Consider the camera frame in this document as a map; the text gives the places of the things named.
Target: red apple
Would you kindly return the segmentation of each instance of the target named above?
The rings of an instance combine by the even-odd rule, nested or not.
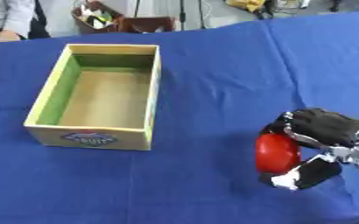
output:
[[[299,146],[290,137],[267,133],[257,138],[256,167],[260,172],[283,174],[299,162]]]

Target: floor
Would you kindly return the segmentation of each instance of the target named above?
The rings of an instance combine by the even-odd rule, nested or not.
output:
[[[48,31],[54,37],[79,34],[70,11],[83,0],[40,0],[48,20]],[[132,17],[136,0],[101,0],[110,8]],[[200,28],[199,6],[196,0],[184,0],[187,13],[186,29]],[[312,0],[304,10],[280,10],[276,18],[303,16],[309,14],[328,14],[330,0]],[[242,21],[254,20],[255,17],[244,10],[227,6],[222,0],[203,0],[204,18],[207,28],[230,25]],[[342,0],[340,13],[359,11],[359,0]],[[180,0],[141,0],[139,16],[170,16],[177,18],[180,12]]]

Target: cardboard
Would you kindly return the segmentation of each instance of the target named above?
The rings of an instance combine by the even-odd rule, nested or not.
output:
[[[25,120],[44,145],[151,148],[156,45],[67,45]]]

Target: box label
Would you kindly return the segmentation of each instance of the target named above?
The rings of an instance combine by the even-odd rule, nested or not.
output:
[[[72,133],[63,136],[62,138],[93,147],[111,144],[117,141],[117,139],[113,136],[100,133]]]

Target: blue tablecloth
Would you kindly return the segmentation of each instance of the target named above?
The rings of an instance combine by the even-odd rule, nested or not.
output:
[[[162,47],[152,151],[44,147],[27,133],[66,43]],[[257,182],[258,131],[306,106],[359,118],[359,13],[0,44],[0,223],[359,223],[353,167],[301,192]]]

